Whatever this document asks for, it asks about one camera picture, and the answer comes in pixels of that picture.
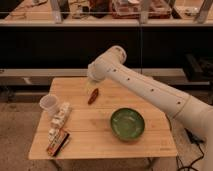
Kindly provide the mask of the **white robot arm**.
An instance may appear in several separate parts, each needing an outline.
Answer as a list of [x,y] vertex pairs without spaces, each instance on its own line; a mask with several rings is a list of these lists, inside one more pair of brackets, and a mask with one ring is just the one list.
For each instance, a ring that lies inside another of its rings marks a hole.
[[202,171],[213,171],[213,106],[127,68],[126,58],[121,46],[112,46],[88,65],[87,76],[96,82],[109,78],[120,83],[203,139]]

